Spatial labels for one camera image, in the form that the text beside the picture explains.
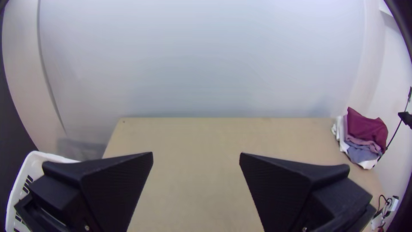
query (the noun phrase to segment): pile of clothes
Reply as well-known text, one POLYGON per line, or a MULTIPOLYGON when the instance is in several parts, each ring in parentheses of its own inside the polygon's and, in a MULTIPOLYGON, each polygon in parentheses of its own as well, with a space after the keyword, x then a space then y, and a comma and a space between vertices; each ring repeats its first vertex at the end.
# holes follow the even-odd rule
POLYGON ((332 133, 339 148, 352 163, 371 169, 385 153, 388 128, 382 119, 369 119, 348 107, 348 114, 336 118, 332 133))

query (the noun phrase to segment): wooden table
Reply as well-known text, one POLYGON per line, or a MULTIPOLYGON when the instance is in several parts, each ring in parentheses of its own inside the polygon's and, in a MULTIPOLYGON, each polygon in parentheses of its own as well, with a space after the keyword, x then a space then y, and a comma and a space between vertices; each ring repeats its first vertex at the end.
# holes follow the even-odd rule
POLYGON ((378 207, 383 191, 377 175, 339 151, 332 124, 320 118, 122 118, 103 158, 153 152, 128 231, 257 232, 263 227, 239 166, 241 152, 349 164, 349 178, 370 192, 378 207))

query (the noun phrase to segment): white backdrop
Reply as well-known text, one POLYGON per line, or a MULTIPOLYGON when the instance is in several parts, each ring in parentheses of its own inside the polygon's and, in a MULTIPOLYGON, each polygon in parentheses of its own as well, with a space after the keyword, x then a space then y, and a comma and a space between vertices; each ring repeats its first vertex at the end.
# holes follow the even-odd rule
POLYGON ((42 57, 67 135, 121 116, 329 117, 357 75, 359 0, 42 0, 42 57))

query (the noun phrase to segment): maroon shirt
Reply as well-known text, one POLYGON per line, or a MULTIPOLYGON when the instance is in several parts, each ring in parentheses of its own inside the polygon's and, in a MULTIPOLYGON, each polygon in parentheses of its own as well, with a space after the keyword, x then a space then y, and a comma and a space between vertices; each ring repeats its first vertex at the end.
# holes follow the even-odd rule
POLYGON ((348 133, 362 140, 375 141, 382 148, 382 153, 385 153, 388 128, 382 119, 366 118, 348 107, 348 133))

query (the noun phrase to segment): white laundry basket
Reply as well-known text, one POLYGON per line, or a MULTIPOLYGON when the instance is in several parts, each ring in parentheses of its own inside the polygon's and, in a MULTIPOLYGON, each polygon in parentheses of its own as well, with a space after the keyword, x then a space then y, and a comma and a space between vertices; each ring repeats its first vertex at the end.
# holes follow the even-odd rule
POLYGON ((32 151, 23 162, 23 165, 18 172, 14 181, 13 189, 10 192, 9 202, 7 203, 6 228, 7 232, 29 232, 26 224, 21 217, 16 213, 14 205, 23 199, 28 193, 28 185, 39 179, 43 173, 42 163, 44 161, 52 161, 59 163, 75 163, 76 160, 67 159, 61 156, 32 151))

